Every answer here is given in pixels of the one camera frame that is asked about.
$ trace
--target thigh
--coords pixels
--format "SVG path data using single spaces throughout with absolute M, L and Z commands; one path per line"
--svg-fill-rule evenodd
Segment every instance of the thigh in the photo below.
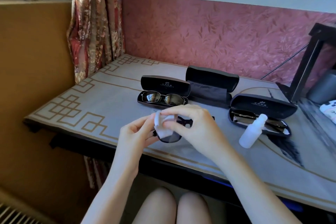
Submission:
M 176 201 L 166 188 L 154 190 L 142 204 L 132 224 L 174 224 Z
M 178 203 L 176 224 L 211 224 L 204 198 L 193 192 L 184 194 Z

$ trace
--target glasses case lid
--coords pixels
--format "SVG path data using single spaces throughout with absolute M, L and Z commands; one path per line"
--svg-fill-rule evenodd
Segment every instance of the glasses case lid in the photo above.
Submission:
M 144 90 L 157 91 L 160 94 L 177 94 L 182 97 L 189 96 L 190 83 L 165 76 L 144 75 L 141 77 L 141 87 Z
M 196 82 L 207 86 L 226 89 L 227 92 L 232 92 L 237 87 L 239 76 L 230 74 L 216 69 L 189 66 L 185 74 L 187 82 Z
M 245 110 L 257 115 L 265 114 L 276 119 L 285 119 L 293 115 L 297 106 L 279 99 L 254 94 L 237 94 L 231 100 L 231 108 Z

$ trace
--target black glasses case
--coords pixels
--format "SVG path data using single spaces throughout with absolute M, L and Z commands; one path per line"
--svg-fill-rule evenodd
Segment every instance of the black glasses case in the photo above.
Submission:
M 297 106 L 292 103 L 288 103 L 275 98 L 264 97 L 254 94 L 237 94 L 231 100 L 231 108 L 229 109 L 229 120 L 239 127 L 246 128 L 248 124 L 243 125 L 233 121 L 233 112 L 235 110 L 245 110 L 253 112 L 257 115 L 263 113 L 268 117 L 282 120 L 293 115 L 297 110 Z M 290 137 L 292 133 L 290 131 L 289 124 L 285 124 L 288 127 L 287 130 L 289 134 L 277 133 L 268 130 L 263 130 L 262 133 L 265 135 Z
M 189 100 L 228 109 L 232 99 L 230 93 L 237 87 L 239 76 L 211 68 L 189 66 L 185 80 L 191 86 Z
M 141 87 L 144 89 L 138 96 L 138 103 L 143 104 L 148 107 L 153 107 L 157 109 L 166 109 L 171 107 L 167 105 L 164 101 L 159 101 L 157 103 L 147 103 L 142 100 L 142 94 L 145 91 L 153 90 L 157 91 L 162 95 L 176 94 L 184 98 L 185 105 L 188 103 L 187 97 L 190 93 L 190 83 L 165 76 L 158 75 L 144 75 L 141 77 Z

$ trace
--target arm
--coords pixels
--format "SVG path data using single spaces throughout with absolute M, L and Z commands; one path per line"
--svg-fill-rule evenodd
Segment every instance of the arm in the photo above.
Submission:
M 161 113 L 180 114 L 193 120 L 191 128 L 171 121 L 165 122 L 164 126 L 182 135 L 196 150 L 216 163 L 229 179 L 252 223 L 301 223 L 233 149 L 207 110 L 186 105 Z
M 117 149 L 104 185 L 92 201 L 82 224 L 118 224 L 128 193 L 138 173 L 144 148 L 158 140 L 150 137 L 155 114 L 142 117 L 120 129 Z

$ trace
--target gray container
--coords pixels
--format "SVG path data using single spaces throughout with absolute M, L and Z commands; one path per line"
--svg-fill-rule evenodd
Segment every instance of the gray container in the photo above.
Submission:
M 328 70 L 308 91 L 306 98 L 317 104 L 336 100 L 336 70 Z

